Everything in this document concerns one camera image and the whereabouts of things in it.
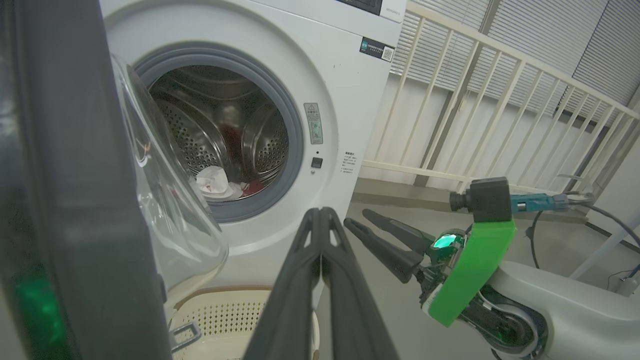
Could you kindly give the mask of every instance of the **gray label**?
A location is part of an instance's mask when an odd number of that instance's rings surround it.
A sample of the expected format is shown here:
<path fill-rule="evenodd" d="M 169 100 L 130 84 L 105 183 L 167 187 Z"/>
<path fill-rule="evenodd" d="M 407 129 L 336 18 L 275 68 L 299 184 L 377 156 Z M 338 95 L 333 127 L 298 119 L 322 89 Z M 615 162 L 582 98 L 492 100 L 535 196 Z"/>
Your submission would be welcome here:
<path fill-rule="evenodd" d="M 309 123 L 311 144 L 321 144 L 323 142 L 322 120 L 320 120 L 320 108 L 318 108 L 317 102 L 305 102 L 305 113 L 307 113 L 307 122 Z"/>

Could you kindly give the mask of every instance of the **gray floor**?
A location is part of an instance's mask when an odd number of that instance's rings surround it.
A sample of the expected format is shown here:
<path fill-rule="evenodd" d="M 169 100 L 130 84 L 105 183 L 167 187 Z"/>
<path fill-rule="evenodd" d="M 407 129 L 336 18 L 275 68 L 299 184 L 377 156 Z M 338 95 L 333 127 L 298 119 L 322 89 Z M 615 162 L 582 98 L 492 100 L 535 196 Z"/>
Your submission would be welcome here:
<path fill-rule="evenodd" d="M 349 217 L 372 227 L 381 237 L 402 247 L 402 243 L 364 219 L 364 208 L 370 208 L 431 234 L 439 234 L 453 227 L 465 229 L 472 222 L 472 216 L 468 214 L 351 204 Z M 507 252 L 506 260 L 533 266 L 529 240 L 524 238 L 524 231 L 530 223 L 529 220 L 516 220 L 518 233 Z M 494 359 L 484 341 L 470 327 L 456 322 L 446 329 L 425 316 L 418 304 L 420 288 L 417 282 L 412 280 L 408 284 L 400 283 L 357 238 L 348 231 L 347 233 L 401 360 Z M 539 222 L 536 227 L 536 252 L 540 267 L 567 276 L 604 240 L 604 236 L 584 225 Z M 620 245 L 580 280 L 599 288 L 606 288 L 609 275 L 634 268 L 638 263 L 640 254 Z M 617 286 L 616 279 L 617 277 L 612 278 L 612 287 Z M 316 313 L 321 329 L 320 359 L 329 360 L 333 358 L 333 354 L 328 290 L 323 292 Z"/>

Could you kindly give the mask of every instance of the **black cable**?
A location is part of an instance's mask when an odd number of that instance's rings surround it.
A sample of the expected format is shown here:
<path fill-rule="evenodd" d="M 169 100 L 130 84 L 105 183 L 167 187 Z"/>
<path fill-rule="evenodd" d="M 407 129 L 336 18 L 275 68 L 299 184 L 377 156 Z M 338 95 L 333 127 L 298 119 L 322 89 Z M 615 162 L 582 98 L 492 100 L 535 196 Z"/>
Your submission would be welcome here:
<path fill-rule="evenodd" d="M 640 246 L 640 238 L 638 237 L 638 235 L 636 235 L 636 233 L 629 227 L 627 226 L 625 223 L 622 222 L 622 220 L 618 219 L 617 217 L 613 216 L 610 212 L 600 209 L 597 206 L 594 206 L 593 204 L 578 204 L 578 205 L 582 205 L 584 207 L 587 207 L 593 211 L 596 211 L 598 213 L 603 214 L 604 216 L 610 218 L 611 220 L 615 221 L 618 223 L 618 225 L 620 225 L 629 235 L 631 235 L 631 237 L 637 242 L 638 246 Z"/>
<path fill-rule="evenodd" d="M 533 258 L 533 263 L 536 265 L 536 268 L 540 268 L 540 265 L 538 264 L 538 257 L 536 256 L 536 247 L 533 243 L 533 238 L 536 234 L 536 224 L 538 223 L 538 219 L 540 218 L 540 215 L 542 215 L 542 211 L 539 211 L 536 214 L 536 217 L 533 218 L 533 223 L 531 223 L 531 226 L 529 226 L 527 228 L 527 230 L 525 230 L 525 236 L 529 238 L 529 242 L 531 242 L 531 257 Z"/>
<path fill-rule="evenodd" d="M 614 276 L 616 276 L 618 274 L 622 274 L 623 272 L 629 272 L 629 271 L 633 271 L 633 269 L 631 269 L 631 270 L 623 270 L 623 271 L 620 271 L 620 272 L 616 272 L 615 274 L 609 275 L 609 277 L 607 278 L 607 290 L 609 289 L 609 281 L 611 281 L 612 277 L 614 277 Z"/>
<path fill-rule="evenodd" d="M 498 356 L 498 353 L 497 353 L 497 352 L 495 352 L 495 350 L 494 350 L 494 349 L 491 349 L 491 353 L 493 354 L 493 356 L 495 357 L 495 359 L 496 359 L 496 360 L 502 360 L 502 359 Z"/>

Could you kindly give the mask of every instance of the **beige plastic basket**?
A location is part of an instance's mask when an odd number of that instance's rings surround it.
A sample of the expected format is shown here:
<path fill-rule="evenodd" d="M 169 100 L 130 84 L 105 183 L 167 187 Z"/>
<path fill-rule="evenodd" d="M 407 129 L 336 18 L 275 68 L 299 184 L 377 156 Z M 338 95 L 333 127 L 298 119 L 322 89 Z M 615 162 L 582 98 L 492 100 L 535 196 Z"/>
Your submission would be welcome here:
<path fill-rule="evenodd" d="M 182 303 L 172 316 L 171 329 L 196 322 L 200 340 L 173 354 L 173 360 L 241 360 L 270 290 L 200 290 Z M 317 360 L 320 328 L 312 313 L 311 354 Z M 182 342 L 191 331 L 176 335 Z"/>

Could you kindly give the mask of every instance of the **wall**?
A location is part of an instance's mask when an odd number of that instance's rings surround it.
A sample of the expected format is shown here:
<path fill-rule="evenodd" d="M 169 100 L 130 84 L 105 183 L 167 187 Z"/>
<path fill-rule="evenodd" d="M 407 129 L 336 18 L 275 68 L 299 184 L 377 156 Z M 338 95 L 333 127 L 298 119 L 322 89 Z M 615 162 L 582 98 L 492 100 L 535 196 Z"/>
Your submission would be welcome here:
<path fill-rule="evenodd" d="M 629 224 L 628 219 L 640 209 L 638 175 L 640 175 L 640 142 L 636 141 L 607 187 L 600 194 L 595 206 L 612 213 Z M 609 233 L 615 233 L 619 229 L 613 220 L 593 210 L 589 211 L 587 217 L 589 222 Z M 640 233 L 640 226 L 636 228 L 636 233 Z M 637 245 L 630 236 L 627 236 L 625 240 Z"/>
<path fill-rule="evenodd" d="M 384 124 L 389 114 L 391 103 L 399 86 L 399 79 L 400 77 L 397 75 L 389 75 L 389 79 L 383 93 L 383 98 L 380 102 L 376 123 L 374 125 L 369 146 L 365 154 L 366 160 L 374 159 L 377 146 L 380 143 Z M 378 161 L 393 164 L 399 163 L 404 151 L 404 146 L 408 141 L 409 134 L 413 126 L 413 121 L 416 119 L 420 104 L 422 103 L 422 100 L 424 98 L 426 88 L 427 84 L 423 82 L 411 79 L 406 80 L 406 83 L 404 84 L 404 87 L 397 100 L 393 116 L 388 125 L 387 133 L 382 140 Z M 440 115 L 446 97 L 447 90 L 434 88 L 433 93 L 429 98 L 429 103 L 426 105 L 425 110 L 423 111 L 423 114 L 418 121 L 415 134 L 409 144 L 408 152 L 402 165 L 409 167 L 420 166 L 422 157 L 426 150 L 431 134 L 434 131 L 435 123 L 438 119 L 438 116 Z M 474 116 L 473 121 L 469 124 L 467 133 L 462 140 L 460 147 L 458 148 L 456 155 L 452 160 L 451 165 L 449 166 L 448 171 L 445 171 L 453 148 L 457 142 L 458 137 L 460 136 L 464 123 L 468 118 L 471 109 L 473 108 L 476 98 L 477 95 L 475 93 L 470 93 L 466 96 L 463 104 L 461 104 L 461 108 L 456 118 L 454 119 L 454 123 L 452 124 L 449 131 L 447 141 L 445 142 L 442 151 L 436 161 L 434 170 L 448 172 L 450 174 L 462 174 L 467 167 L 472 152 L 475 151 L 482 132 L 484 131 L 491 116 L 493 115 L 493 111 L 495 110 L 497 104 L 497 100 L 495 99 L 484 97 L 484 99 L 480 103 L 480 106 L 478 107 L 478 110 L 476 111 L 476 115 Z M 513 121 L 515 121 L 517 112 L 518 107 L 507 105 L 504 113 L 502 114 L 502 117 L 499 119 L 498 126 L 496 127 L 493 136 L 488 140 L 489 142 L 484 150 L 484 153 L 481 155 L 481 161 L 476 167 L 473 176 L 486 177 L 488 175 L 486 173 L 488 167 L 497 154 L 502 140 L 505 138 L 506 133 L 511 127 L 511 124 L 513 123 Z M 507 175 L 512 183 L 514 183 L 520 177 L 520 174 L 522 173 L 526 164 L 531 159 L 532 153 L 543 138 L 543 135 L 546 132 L 548 126 L 552 123 L 552 119 L 548 117 L 543 117 L 540 120 L 540 123 L 536 127 L 536 130 L 531 135 L 524 150 L 518 157 L 518 161 L 515 163 L 511 171 L 509 171 L 509 174 L 505 174 L 508 165 L 510 164 L 518 147 L 520 146 L 520 143 L 524 139 L 525 134 L 533 123 L 535 116 L 536 115 L 533 112 L 526 111 L 524 113 L 522 119 L 515 129 L 511 141 L 505 148 L 505 151 L 493 172 L 493 176 Z M 547 155 L 551 152 L 555 141 L 560 136 L 562 136 L 567 128 L 566 121 L 568 120 L 568 117 L 563 115 L 561 120 L 564 120 L 564 122 L 558 122 L 556 124 L 553 133 L 547 139 L 545 146 L 536 157 L 536 161 L 532 164 L 531 169 L 528 171 L 527 176 L 524 178 L 523 182 L 520 185 L 533 186 L 533 179 L 535 175 L 542 170 L 543 163 Z M 584 151 L 586 150 L 586 147 L 588 145 L 591 133 L 584 133 L 579 138 L 579 141 L 576 143 L 573 151 L 568 154 L 569 146 L 579 135 L 580 131 L 578 128 L 571 127 L 569 129 L 569 132 L 567 133 L 563 143 L 556 151 L 557 155 L 554 156 L 549 165 L 542 170 L 543 175 L 541 176 L 541 179 L 538 183 L 538 187 L 546 188 L 548 190 L 563 190 L 566 181 L 556 179 L 552 183 L 552 180 L 553 178 L 555 178 L 558 167 L 565 158 L 567 160 L 565 161 L 564 167 L 561 172 L 571 172 L 575 164 L 580 161 L 580 158 L 584 154 Z M 380 170 L 367 167 L 362 168 L 362 170 L 360 171 L 360 177 L 405 184 L 413 184 L 413 180 L 415 179 L 415 175 L 412 174 L 404 174 L 389 170 Z M 429 182 L 427 183 L 428 186 L 448 190 L 455 190 L 457 184 L 457 181 L 437 179 L 433 177 L 430 178 Z"/>

